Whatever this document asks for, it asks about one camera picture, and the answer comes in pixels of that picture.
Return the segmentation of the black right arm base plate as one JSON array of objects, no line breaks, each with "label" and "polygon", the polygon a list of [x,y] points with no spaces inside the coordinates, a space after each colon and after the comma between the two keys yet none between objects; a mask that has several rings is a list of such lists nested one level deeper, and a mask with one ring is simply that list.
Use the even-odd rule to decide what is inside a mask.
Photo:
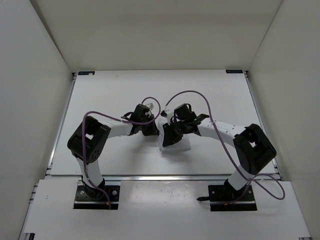
[{"label": "black right arm base plate", "polygon": [[209,181],[208,194],[200,196],[198,202],[209,202],[211,212],[252,212],[257,211],[257,204],[252,186],[233,190],[224,181]]}]

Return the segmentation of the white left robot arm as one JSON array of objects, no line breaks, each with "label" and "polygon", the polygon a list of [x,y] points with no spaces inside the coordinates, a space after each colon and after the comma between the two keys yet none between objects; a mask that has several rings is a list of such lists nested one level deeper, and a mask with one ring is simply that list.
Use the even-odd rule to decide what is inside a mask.
[{"label": "white left robot arm", "polygon": [[98,159],[102,154],[106,141],[114,137],[132,136],[142,132],[144,136],[158,136],[159,130],[155,122],[149,124],[131,124],[111,120],[100,123],[92,116],[80,124],[67,142],[67,148],[76,158],[82,173],[81,181],[85,193],[95,201],[109,201],[110,194],[105,190]]}]

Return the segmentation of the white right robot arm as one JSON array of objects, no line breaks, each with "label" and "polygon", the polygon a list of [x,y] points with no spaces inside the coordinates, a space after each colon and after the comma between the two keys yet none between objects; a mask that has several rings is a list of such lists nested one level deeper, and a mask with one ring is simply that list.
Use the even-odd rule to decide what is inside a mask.
[{"label": "white right robot arm", "polygon": [[195,134],[200,137],[222,141],[222,145],[234,147],[239,165],[234,173],[224,182],[224,195],[229,200],[236,200],[242,190],[254,176],[269,164],[277,155],[261,127],[252,123],[249,126],[237,126],[213,120],[207,114],[200,114],[191,119],[158,120],[159,144],[163,149],[173,148],[184,135]]}]

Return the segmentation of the white skirt cloth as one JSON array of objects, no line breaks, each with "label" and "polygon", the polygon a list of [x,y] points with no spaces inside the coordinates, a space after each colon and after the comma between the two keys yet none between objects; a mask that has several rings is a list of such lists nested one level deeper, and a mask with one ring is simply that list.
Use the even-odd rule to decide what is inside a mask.
[{"label": "white skirt cloth", "polygon": [[190,144],[190,140],[189,140],[188,135],[184,136],[178,143],[163,147],[163,142],[164,142],[164,137],[165,137],[163,125],[166,123],[167,123],[167,119],[164,117],[160,117],[157,120],[157,127],[159,130],[159,136],[158,136],[159,150],[162,152],[191,150],[191,144]]}]

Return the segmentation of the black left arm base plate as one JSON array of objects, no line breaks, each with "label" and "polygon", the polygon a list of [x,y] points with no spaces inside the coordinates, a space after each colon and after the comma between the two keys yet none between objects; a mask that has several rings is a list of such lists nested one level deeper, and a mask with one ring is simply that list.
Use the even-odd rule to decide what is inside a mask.
[{"label": "black left arm base plate", "polygon": [[109,197],[108,202],[103,192],[96,189],[90,191],[79,182],[75,192],[73,208],[76,210],[118,210],[120,189],[121,186],[115,183],[104,186],[104,191]]}]

